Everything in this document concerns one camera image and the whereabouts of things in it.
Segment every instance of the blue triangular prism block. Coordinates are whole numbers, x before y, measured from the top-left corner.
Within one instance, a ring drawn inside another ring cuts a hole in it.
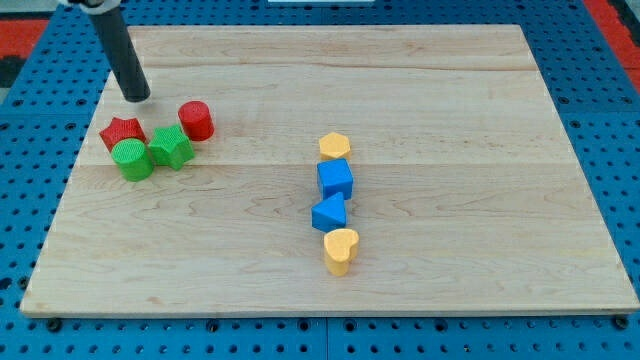
[[[311,208],[311,226],[329,232],[347,226],[344,195],[336,193]]]

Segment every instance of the yellow block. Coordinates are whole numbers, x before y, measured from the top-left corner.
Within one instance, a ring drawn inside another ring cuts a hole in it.
[[[320,138],[320,160],[351,159],[349,138],[336,132]]]
[[[330,273],[343,276],[358,255],[360,236],[352,229],[337,229],[324,235],[324,263]]]

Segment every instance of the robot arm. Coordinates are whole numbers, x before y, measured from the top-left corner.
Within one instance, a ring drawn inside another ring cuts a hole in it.
[[[120,13],[120,0],[58,1],[65,6],[79,4],[89,16],[124,98],[129,102],[148,98],[151,90]]]

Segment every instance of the blue cube block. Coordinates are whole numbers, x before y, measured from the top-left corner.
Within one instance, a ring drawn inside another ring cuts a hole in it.
[[[334,194],[311,208],[311,226],[324,232],[347,226],[347,210],[342,193]]]
[[[318,164],[318,188],[322,199],[341,192],[345,200],[351,199],[353,175],[345,159],[336,159]]]

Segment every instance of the blue pegboard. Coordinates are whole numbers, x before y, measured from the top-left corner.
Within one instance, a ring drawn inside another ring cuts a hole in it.
[[[130,0],[131,25],[520,24],[624,265],[640,283],[640,98],[582,3]],[[637,358],[640,318],[31,320],[18,311],[109,68],[58,8],[0,107],[0,358]]]

